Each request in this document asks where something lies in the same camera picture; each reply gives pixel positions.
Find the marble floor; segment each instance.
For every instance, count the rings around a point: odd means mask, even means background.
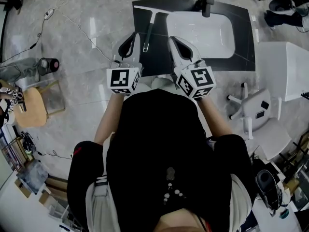
[[[56,10],[45,22],[42,37],[38,45],[14,60],[26,57],[57,58],[60,70],[42,78],[39,85],[44,86],[54,80],[60,81],[66,110],[48,119],[40,128],[28,128],[35,140],[37,149],[42,153],[55,150],[58,155],[70,157],[74,146],[83,140],[93,140],[99,121],[106,109],[111,93],[106,88],[105,69],[109,66],[106,58],[79,31],[80,28],[96,42],[98,48],[111,57],[115,43],[124,35],[134,30],[133,0],[24,0],[19,15],[13,9],[9,12],[3,42],[3,58],[6,59],[28,47],[37,40],[41,30],[44,13],[49,8]],[[258,41],[289,41],[309,50],[309,34],[300,33],[295,27],[278,26],[270,29],[263,20],[263,11],[269,1],[255,0],[216,0],[244,7],[249,10],[255,44]],[[224,117],[236,111],[236,107],[225,98],[228,94],[240,95],[240,84],[247,82],[249,91],[254,92],[258,86],[257,72],[216,72],[217,88],[211,97]],[[37,85],[31,79],[20,80],[23,88]],[[59,90],[52,89],[44,97],[48,109],[55,110],[61,106]],[[308,128],[309,104],[305,99],[283,103],[281,123],[294,140]],[[235,133],[241,133],[239,120],[229,121]],[[254,140],[246,141],[252,152],[258,145]],[[286,150],[293,150],[289,145]],[[51,156],[37,158],[45,164],[49,174],[67,178],[70,160]]]

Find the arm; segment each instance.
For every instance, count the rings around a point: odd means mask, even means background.
[[[12,85],[8,84],[7,82],[3,81],[0,79],[0,84],[1,84],[1,87],[6,87],[8,88],[9,90],[15,90],[17,89],[17,87],[13,87]]]
[[[0,92],[0,99],[12,100],[13,97],[7,93]]]
[[[112,94],[103,118],[98,126],[94,139],[95,143],[103,145],[110,134],[117,131],[123,102],[124,95]]]
[[[201,99],[197,103],[207,121],[212,135],[215,138],[219,138],[223,135],[233,134],[230,126],[221,116],[209,96]]]

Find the gray cloth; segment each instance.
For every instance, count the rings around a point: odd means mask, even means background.
[[[34,76],[37,71],[37,62],[36,58],[25,58],[10,63],[6,67],[0,67],[0,79],[12,83],[26,76]]]

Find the cardboard box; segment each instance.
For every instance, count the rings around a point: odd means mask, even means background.
[[[29,198],[31,195],[31,192],[24,187],[23,183],[19,179],[15,181],[15,185],[18,187],[18,189],[25,195],[26,198]]]
[[[53,177],[53,176],[48,176],[47,180],[45,180],[45,183],[48,186],[55,187],[57,189],[63,189],[67,190],[68,188],[68,181],[65,179]]]
[[[290,181],[286,184],[283,184],[284,188],[290,189],[291,196],[294,194],[295,190],[299,186],[299,181],[296,180],[295,178],[290,179]]]
[[[41,197],[40,197],[40,199],[39,199],[39,202],[40,202],[42,205],[44,205],[44,204],[46,203],[48,197],[49,197],[49,193],[48,193],[47,191],[43,190],[42,195],[41,195]]]

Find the white table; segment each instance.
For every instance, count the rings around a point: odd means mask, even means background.
[[[309,92],[309,51],[290,42],[261,42],[257,47],[260,87],[284,102]]]
[[[253,214],[257,220],[261,232],[302,232],[297,218],[290,207],[289,215],[285,219],[279,217],[277,211],[274,217],[271,217],[269,210],[262,200],[256,199],[252,207]]]

